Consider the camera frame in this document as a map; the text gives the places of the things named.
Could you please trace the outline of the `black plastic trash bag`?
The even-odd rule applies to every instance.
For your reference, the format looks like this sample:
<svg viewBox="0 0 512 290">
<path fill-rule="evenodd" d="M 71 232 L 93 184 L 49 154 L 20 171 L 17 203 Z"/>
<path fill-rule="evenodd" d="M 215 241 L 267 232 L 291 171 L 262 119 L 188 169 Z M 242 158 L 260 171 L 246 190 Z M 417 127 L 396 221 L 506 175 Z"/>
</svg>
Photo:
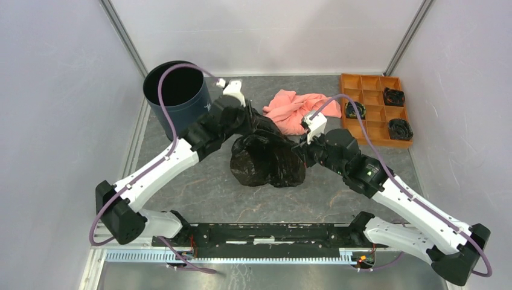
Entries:
<svg viewBox="0 0 512 290">
<path fill-rule="evenodd" d="M 231 147 L 229 166 L 235 179 L 247 187 L 301 185 L 306 177 L 306 164 L 293 150 L 296 143 L 254 108 L 251 125 L 251 131 L 241 134 Z"/>
</svg>

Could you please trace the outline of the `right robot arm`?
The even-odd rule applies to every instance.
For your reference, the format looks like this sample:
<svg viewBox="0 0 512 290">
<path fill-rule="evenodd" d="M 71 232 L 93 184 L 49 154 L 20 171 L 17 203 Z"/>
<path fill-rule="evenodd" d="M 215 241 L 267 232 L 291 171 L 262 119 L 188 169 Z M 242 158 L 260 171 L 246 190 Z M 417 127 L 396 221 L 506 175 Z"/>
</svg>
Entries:
<svg viewBox="0 0 512 290">
<path fill-rule="evenodd" d="M 346 129 L 301 136 L 295 151 L 306 161 L 342 177 L 352 191 L 397 213 L 413 229 L 392 225 L 374 214 L 361 212 L 349 229 L 349 240 L 363 247 L 368 242 L 386 245 L 430 264 L 444 280 L 465 286 L 475 274 L 490 230 L 483 224 L 469 225 L 443 212 L 411 189 L 379 159 L 363 154 Z"/>
</svg>

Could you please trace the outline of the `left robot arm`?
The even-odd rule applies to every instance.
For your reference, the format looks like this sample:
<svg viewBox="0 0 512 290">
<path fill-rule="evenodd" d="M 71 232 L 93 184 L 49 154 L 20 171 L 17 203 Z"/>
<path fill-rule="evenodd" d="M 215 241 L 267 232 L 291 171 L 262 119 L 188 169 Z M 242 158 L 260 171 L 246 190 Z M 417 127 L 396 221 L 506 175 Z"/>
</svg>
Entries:
<svg viewBox="0 0 512 290">
<path fill-rule="evenodd" d="M 138 171 L 114 184 L 99 183 L 95 189 L 97 216 L 89 230 L 91 245 L 113 240 L 126 245 L 153 236 L 167 238 L 175 246 L 185 245 L 190 231 L 176 213 L 146 210 L 144 205 L 173 178 L 219 150 L 231 136 L 252 133 L 257 115 L 251 102 L 223 95 Z"/>
</svg>

